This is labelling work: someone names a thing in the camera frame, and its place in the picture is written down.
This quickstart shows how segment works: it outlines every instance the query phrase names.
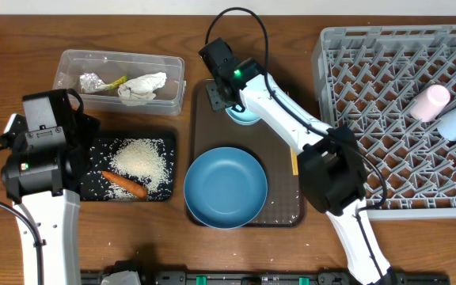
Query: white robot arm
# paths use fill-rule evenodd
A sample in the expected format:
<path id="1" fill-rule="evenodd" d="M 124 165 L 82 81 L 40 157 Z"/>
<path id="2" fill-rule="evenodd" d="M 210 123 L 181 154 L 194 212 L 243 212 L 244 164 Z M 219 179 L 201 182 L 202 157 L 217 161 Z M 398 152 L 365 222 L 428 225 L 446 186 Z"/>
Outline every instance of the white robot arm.
<path id="1" fill-rule="evenodd" d="M 268 81 L 272 90 L 275 92 L 275 96 L 279 97 L 279 99 L 296 115 L 301 116 L 303 120 L 310 122 L 314 128 L 324 133 L 331 128 L 328 124 L 311 116 L 290 99 L 281 88 L 277 86 L 270 74 L 268 75 Z M 281 108 L 275 99 L 270 98 L 262 74 L 259 74 L 246 82 L 246 87 L 240 90 L 240 98 L 242 104 L 249 111 L 260 116 L 261 119 L 263 119 L 288 145 L 290 145 L 290 147 L 294 149 L 296 154 L 303 152 L 305 145 L 314 145 L 323 139 L 321 136 L 307 131 L 295 118 Z M 355 211 L 361 207 L 365 207 L 366 204 L 367 202 L 365 199 L 357 199 L 345 207 L 344 213 L 340 216 L 333 215 L 328 211 L 326 214 L 332 221 L 348 257 L 349 272 L 361 282 L 361 284 L 372 284 L 376 283 L 381 278 L 375 267 L 374 261 L 371 259 L 371 255 L 363 238 L 363 233 L 355 218 Z M 382 252 L 379 249 L 367 213 L 362 211 L 359 215 L 376 262 L 380 267 L 382 274 L 385 275 L 390 269 L 390 263 L 382 255 Z"/>

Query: tray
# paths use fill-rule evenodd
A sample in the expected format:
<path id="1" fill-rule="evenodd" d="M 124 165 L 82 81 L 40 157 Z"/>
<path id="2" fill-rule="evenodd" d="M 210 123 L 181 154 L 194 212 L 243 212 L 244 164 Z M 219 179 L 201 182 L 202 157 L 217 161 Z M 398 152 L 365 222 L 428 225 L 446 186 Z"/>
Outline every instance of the tray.
<path id="1" fill-rule="evenodd" d="M 312 63 L 322 120 L 349 126 L 387 178 L 388 202 L 369 217 L 456 218 L 456 142 L 409 115 L 432 84 L 451 93 L 442 114 L 456 107 L 456 25 L 326 28 Z M 374 203 L 382 187 L 367 171 Z"/>
<path id="2" fill-rule="evenodd" d="M 204 152 L 220 146 L 245 150 L 258 159 L 268 178 L 267 201 L 260 214 L 246 226 L 292 227 L 305 216 L 305 200 L 293 176 L 290 147 L 263 121 L 251 126 L 235 123 L 225 111 L 214 112 L 207 85 L 199 83 L 194 92 L 190 165 Z M 188 217 L 198 222 L 188 211 Z"/>
<path id="3" fill-rule="evenodd" d="M 153 141 L 158 146 L 158 153 L 164 155 L 166 168 L 169 171 L 169 182 L 160 183 L 158 190 L 149 191 L 145 200 L 128 199 L 121 196 L 114 197 L 110 192 L 110 182 L 102 174 L 102 170 L 110 171 L 110 155 L 114 155 L 120 148 L 125 139 L 145 139 Z M 105 131 L 101 132 L 93 141 L 93 147 L 89 152 L 92 160 L 91 170 L 81 180 L 81 201 L 166 201 L 173 191 L 173 175 L 175 173 L 175 135 L 167 131 L 148 131 L 148 132 L 124 132 L 124 131 Z M 129 176 L 123 176 L 129 180 L 134 180 Z"/>

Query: carrot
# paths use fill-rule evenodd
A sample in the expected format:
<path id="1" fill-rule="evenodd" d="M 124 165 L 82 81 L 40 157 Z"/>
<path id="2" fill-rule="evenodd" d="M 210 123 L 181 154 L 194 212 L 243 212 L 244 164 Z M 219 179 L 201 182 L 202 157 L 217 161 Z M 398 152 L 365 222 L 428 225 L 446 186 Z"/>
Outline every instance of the carrot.
<path id="1" fill-rule="evenodd" d="M 139 184 L 136 184 L 133 181 L 130 181 L 124 177 L 120 177 L 117 174 L 110 173 L 108 171 L 101 171 L 103 176 L 107 178 L 108 181 L 119 185 L 120 187 L 126 189 L 131 194 L 137 196 L 138 198 L 147 197 L 147 189 Z"/>

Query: transparent container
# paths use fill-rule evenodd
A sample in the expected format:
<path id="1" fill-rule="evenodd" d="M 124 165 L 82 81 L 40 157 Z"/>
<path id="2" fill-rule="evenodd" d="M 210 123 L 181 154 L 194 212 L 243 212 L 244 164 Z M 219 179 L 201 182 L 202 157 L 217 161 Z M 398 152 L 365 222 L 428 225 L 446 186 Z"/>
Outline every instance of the transparent container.
<path id="1" fill-rule="evenodd" d="M 165 85 L 154 91 L 156 97 L 153 100 L 138 106 L 123 104 L 117 88 L 84 94 L 79 81 L 80 75 L 84 73 L 95 73 L 108 84 L 124 75 L 130 80 L 157 72 L 166 73 Z M 54 80 L 54 89 L 75 89 L 82 97 L 85 109 L 170 116 L 181 113 L 185 87 L 184 60 L 181 58 L 111 51 L 63 52 Z M 71 104 L 78 105 L 73 97 L 70 100 Z"/>

